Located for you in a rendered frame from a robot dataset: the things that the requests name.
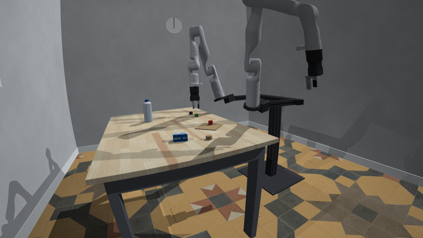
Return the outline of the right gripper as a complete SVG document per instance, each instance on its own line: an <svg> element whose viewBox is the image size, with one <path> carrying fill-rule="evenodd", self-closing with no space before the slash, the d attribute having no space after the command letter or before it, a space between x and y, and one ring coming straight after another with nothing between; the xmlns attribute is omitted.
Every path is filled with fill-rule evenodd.
<svg viewBox="0 0 423 238"><path fill-rule="evenodd" d="M192 109L195 109L194 101L198 101L198 108L200 108L199 86L202 86L202 83L199 83L198 80L189 81L189 90L191 94L190 101L192 101Z"/></svg>

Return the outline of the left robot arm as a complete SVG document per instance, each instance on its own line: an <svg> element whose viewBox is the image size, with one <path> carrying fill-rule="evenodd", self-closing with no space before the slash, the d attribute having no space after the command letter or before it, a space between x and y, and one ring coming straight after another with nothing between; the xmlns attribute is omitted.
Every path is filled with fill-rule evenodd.
<svg viewBox="0 0 423 238"><path fill-rule="evenodd" d="M251 16L245 29L245 72L255 72L246 79L246 106L258 107L260 104L260 70L261 60L250 59L252 52L260 43L262 13L264 9L282 12L300 18L305 40L320 38L316 18L318 9L311 4L294 0L242 0L247 7L252 7Z"/></svg>

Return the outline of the grey bottle with blue cap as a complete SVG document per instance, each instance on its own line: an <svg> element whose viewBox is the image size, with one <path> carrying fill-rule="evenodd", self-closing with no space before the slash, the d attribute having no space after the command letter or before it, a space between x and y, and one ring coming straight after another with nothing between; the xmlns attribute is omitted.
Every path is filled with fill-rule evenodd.
<svg viewBox="0 0 423 238"><path fill-rule="evenodd" d="M152 122L152 107L151 102L149 102L149 99L145 99L145 102L143 103L143 111L144 111L144 121L145 122Z"/></svg>

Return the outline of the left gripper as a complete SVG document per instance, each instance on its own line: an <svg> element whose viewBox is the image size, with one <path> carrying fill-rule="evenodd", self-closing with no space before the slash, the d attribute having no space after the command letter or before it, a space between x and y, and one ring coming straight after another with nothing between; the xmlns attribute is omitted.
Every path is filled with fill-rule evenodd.
<svg viewBox="0 0 423 238"><path fill-rule="evenodd" d="M305 50L306 60L308 62L308 76L306 77L307 90L311 90L311 78L313 78L313 87L317 86L317 76L322 76L322 44L320 38L318 39L307 39L305 45L297 46L296 50Z"/></svg>

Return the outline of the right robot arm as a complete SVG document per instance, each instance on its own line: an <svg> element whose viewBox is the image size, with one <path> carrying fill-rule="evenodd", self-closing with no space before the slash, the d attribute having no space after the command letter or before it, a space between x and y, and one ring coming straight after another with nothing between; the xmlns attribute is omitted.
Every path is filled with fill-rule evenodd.
<svg viewBox="0 0 423 238"><path fill-rule="evenodd" d="M200 44L197 47L194 37L200 37ZM193 70L200 69L200 63L198 55L202 60L202 64L204 67L205 74L210 76L213 74L213 77L210 79L210 84L213 90L213 94L215 99L225 96L223 87L221 87L220 81L218 79L218 75L214 65L207 67L207 61L210 56L207 43L204 36L204 31L202 26L193 26L189 29L189 41L190 41L190 59L195 60L195 62L189 62L187 64L187 69L189 72L189 80L198 80L198 74L194 73Z"/></svg>

